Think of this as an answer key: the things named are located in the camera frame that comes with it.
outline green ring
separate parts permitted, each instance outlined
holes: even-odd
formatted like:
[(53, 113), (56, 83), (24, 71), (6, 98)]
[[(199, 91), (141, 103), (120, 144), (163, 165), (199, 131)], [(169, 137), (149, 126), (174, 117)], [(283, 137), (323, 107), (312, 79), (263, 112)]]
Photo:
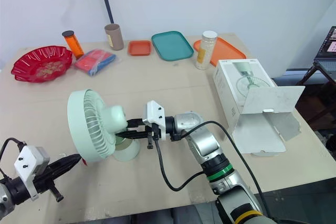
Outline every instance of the green ring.
[(220, 170), (219, 172), (216, 172), (215, 174), (208, 176), (207, 179), (210, 181), (214, 180), (222, 175), (227, 174), (227, 172), (230, 171), (232, 168), (233, 168), (232, 164), (229, 164), (228, 166), (226, 166), (224, 169)]

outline jar lid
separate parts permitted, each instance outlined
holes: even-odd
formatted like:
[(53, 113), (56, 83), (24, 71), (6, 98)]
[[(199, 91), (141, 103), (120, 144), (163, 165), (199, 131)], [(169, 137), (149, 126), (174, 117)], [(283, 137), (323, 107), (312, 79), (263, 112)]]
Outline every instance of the jar lid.
[(62, 35), (63, 35), (64, 37), (70, 37), (70, 36), (72, 36), (72, 35), (74, 35), (74, 34), (75, 34), (74, 31), (71, 31), (71, 30), (64, 31), (64, 32), (62, 33)]
[(204, 31), (203, 36), (209, 39), (217, 38), (218, 34), (215, 31)]

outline orange tray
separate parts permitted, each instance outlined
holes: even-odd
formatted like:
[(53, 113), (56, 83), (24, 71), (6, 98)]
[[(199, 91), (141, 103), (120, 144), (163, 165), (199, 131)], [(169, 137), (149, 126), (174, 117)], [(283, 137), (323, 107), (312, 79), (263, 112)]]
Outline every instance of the orange tray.
[(150, 55), (152, 45), (149, 40), (133, 40), (128, 44), (128, 53), (132, 56)]
[[(194, 43), (194, 48), (196, 51), (199, 50), (201, 40)], [(210, 63), (214, 66), (217, 65), (219, 60), (235, 60), (235, 59), (246, 59), (246, 55), (239, 51), (237, 48), (223, 40), (222, 38), (217, 38), (214, 52), (211, 57)]]

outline glass jar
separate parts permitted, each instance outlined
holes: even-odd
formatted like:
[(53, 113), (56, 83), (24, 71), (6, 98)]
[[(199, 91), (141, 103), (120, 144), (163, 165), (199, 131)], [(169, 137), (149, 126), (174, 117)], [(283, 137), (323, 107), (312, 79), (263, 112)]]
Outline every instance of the glass jar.
[(217, 33), (215, 31), (205, 31), (202, 34), (200, 49), (198, 50), (196, 67), (205, 70), (209, 67), (212, 53), (214, 51)]

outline yellow ring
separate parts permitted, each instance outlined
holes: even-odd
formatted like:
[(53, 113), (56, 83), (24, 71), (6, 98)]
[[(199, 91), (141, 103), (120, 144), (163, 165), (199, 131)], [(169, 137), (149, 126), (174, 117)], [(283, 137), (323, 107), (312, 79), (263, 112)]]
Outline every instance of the yellow ring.
[(256, 211), (256, 210), (251, 210), (251, 211), (247, 211), (245, 213), (243, 213), (242, 215), (240, 215), (236, 221), (235, 224), (239, 224), (243, 219), (245, 219), (246, 217), (250, 216), (250, 215), (259, 215), (259, 216), (263, 216), (261, 212)]

